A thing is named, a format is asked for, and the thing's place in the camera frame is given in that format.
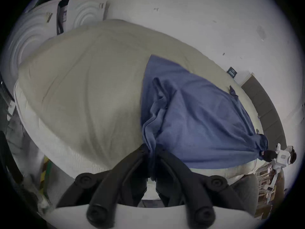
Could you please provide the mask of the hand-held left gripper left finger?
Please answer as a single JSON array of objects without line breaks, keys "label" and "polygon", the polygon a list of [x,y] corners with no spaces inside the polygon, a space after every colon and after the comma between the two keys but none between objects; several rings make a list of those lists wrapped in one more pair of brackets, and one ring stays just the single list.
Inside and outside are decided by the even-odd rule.
[{"label": "hand-held left gripper left finger", "polygon": [[116,205],[137,207],[147,191],[149,149],[142,144],[113,169],[79,174],[56,208],[89,205],[90,224],[114,224]]}]

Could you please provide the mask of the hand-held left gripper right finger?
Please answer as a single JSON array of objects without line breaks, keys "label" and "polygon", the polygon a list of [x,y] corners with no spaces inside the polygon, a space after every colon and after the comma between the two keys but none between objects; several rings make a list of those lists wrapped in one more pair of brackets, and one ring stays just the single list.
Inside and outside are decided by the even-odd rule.
[{"label": "hand-held left gripper right finger", "polygon": [[213,224],[215,205],[229,209],[215,191],[206,189],[208,177],[193,173],[179,158],[161,145],[155,149],[156,191],[166,207],[186,206],[189,224]]}]

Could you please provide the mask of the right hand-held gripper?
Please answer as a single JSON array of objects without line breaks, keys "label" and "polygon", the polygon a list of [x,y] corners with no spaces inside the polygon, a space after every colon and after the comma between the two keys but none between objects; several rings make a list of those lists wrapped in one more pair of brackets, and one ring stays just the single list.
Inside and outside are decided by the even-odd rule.
[{"label": "right hand-held gripper", "polygon": [[281,170],[290,165],[290,152],[289,147],[285,150],[281,149],[280,143],[277,144],[276,150],[265,150],[259,152],[259,159],[265,162],[271,162],[271,168],[275,171],[272,181],[266,185],[267,202],[271,200],[271,194],[274,190],[275,183]]}]

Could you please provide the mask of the person's right hand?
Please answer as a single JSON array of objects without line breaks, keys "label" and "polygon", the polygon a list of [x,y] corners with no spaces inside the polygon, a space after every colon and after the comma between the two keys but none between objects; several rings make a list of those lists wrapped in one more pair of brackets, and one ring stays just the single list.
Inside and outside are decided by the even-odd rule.
[{"label": "person's right hand", "polygon": [[288,146],[290,152],[290,164],[293,164],[296,161],[297,154],[293,146]]}]

